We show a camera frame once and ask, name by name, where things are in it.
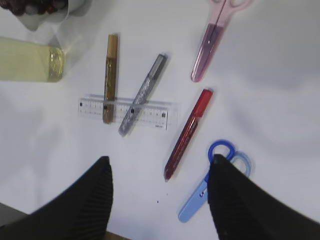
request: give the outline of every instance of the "white table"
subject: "white table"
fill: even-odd
[[[250,156],[255,183],[320,221],[319,9],[318,0],[256,0],[233,17],[200,83],[190,73],[208,1],[94,0],[83,16],[36,33],[0,10],[1,36],[46,44],[53,31],[71,61],[59,83],[0,82],[0,202],[31,213],[108,155],[109,231],[134,240],[218,239],[207,204],[188,223],[177,215],[208,171],[210,144],[224,138]],[[150,99],[179,104],[170,131],[137,127],[123,138],[117,124],[78,117],[80,97],[103,94],[111,33],[121,37],[119,97],[133,98],[158,53],[169,54]],[[164,166],[206,87],[215,99],[165,183]]]

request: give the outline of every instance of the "silver glitter pen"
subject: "silver glitter pen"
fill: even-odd
[[[126,112],[124,119],[121,123],[121,126],[118,130],[121,136],[127,135],[130,131],[131,127],[133,126],[135,120],[137,119],[143,104],[146,103],[149,94],[151,93],[152,89],[154,88],[159,75],[161,74],[162,70],[165,67],[166,61],[168,57],[163,54],[159,54],[157,59],[155,60],[151,70],[149,71],[148,75],[146,76],[139,92],[135,96],[129,110]]]

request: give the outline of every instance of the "grapes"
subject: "grapes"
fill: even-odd
[[[68,5],[68,0],[0,0],[0,7],[10,10],[14,15],[52,14],[64,9]]]
[[[63,9],[67,5],[67,1],[66,0],[53,0],[52,5],[56,9]]]
[[[3,9],[10,9],[11,5],[7,0],[0,0],[0,7]]]
[[[35,4],[28,4],[25,6],[25,13],[28,15],[36,15],[38,12],[39,9]]]

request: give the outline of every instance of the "pink scissors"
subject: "pink scissors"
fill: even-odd
[[[253,2],[253,0],[243,0],[239,4],[234,4],[233,0],[211,1],[213,5],[212,16],[191,73],[193,82],[200,82],[204,77],[231,16]]]

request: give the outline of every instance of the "gold glitter pen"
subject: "gold glitter pen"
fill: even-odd
[[[108,37],[108,48],[105,62],[105,82],[104,100],[114,101],[116,97],[117,80],[117,61],[118,61],[118,35],[111,34]],[[114,118],[114,105],[105,104],[103,106],[103,122],[111,124]]]

